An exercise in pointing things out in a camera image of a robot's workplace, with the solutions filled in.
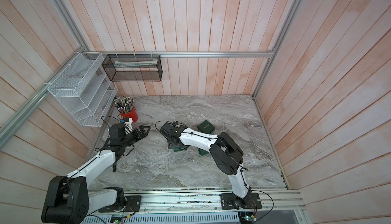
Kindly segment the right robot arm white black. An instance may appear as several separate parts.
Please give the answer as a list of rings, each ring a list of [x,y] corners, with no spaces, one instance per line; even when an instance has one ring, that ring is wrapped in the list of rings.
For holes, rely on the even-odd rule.
[[[231,199],[226,200],[226,203],[232,204],[236,209],[248,205],[251,190],[243,173],[243,151],[228,133],[206,134],[174,123],[165,123],[159,131],[169,143],[193,146],[209,152],[220,171],[229,177],[232,193],[229,194]]]

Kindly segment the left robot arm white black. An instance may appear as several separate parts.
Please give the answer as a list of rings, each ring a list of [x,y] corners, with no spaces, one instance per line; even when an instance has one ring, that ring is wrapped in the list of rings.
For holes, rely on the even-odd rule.
[[[80,168],[65,176],[54,177],[48,186],[41,220],[47,224],[80,224],[95,211],[109,207],[121,212],[126,208],[127,199],[121,187],[108,187],[90,193],[89,185],[107,168],[115,167],[125,156],[125,150],[147,137],[149,126],[140,125],[130,129],[124,123],[109,128],[105,144],[97,154]]]

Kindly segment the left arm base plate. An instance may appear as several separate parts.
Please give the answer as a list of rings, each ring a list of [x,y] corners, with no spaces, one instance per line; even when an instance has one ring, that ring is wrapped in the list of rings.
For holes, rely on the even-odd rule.
[[[98,210],[99,213],[123,212],[130,211],[132,213],[139,212],[141,205],[141,195],[125,195],[125,197],[117,200],[113,205],[103,207]]]

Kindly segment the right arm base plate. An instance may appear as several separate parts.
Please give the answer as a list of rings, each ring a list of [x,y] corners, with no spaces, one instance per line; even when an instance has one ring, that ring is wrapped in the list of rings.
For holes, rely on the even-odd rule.
[[[244,199],[236,196],[234,193],[220,194],[221,207],[223,210],[239,209],[261,209],[262,204],[258,193],[248,193]]]

